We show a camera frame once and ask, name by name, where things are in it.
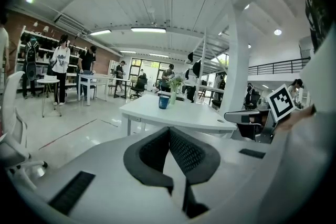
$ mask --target green plant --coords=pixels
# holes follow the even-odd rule
[[[170,79],[168,81],[169,88],[173,90],[173,92],[176,91],[177,87],[180,86],[183,82],[183,79],[181,77]]]

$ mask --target brick wall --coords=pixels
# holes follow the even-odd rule
[[[33,26],[34,22],[38,22],[37,27]],[[36,32],[42,32],[45,26],[49,26],[49,32],[46,33],[47,37],[52,37],[54,35],[53,36],[54,39],[59,39],[61,35],[67,34],[69,35],[70,43],[72,44],[74,43],[75,36],[72,36],[55,26],[37,20],[33,17],[18,12],[10,11],[8,13],[8,22],[5,26],[5,29],[7,30],[9,35],[10,70],[7,73],[8,76],[12,74],[15,70],[15,57],[17,54],[17,45],[20,41],[23,26],[26,26],[26,30],[28,31],[36,31]],[[85,47],[89,48],[93,44],[78,37],[76,39],[75,45],[81,48]],[[96,52],[96,64],[94,65],[95,71],[100,74],[107,74],[110,60],[119,61],[119,56],[98,47]]]

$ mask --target metal railing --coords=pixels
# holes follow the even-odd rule
[[[309,62],[310,57],[281,62],[266,63],[264,65],[253,66],[248,68],[249,75],[261,74],[280,74],[280,73],[298,73]]]

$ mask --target white office chair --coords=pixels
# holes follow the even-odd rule
[[[1,108],[3,134],[0,133],[0,162],[12,174],[20,173],[27,185],[36,189],[26,174],[26,169],[37,165],[46,168],[48,164],[43,161],[29,161],[30,154],[26,148],[27,124],[14,106],[16,90],[23,74],[23,71],[19,71],[7,78]]]

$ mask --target blue cup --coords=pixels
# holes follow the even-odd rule
[[[168,96],[160,96],[159,97],[159,108],[166,109],[169,104],[169,97]]]

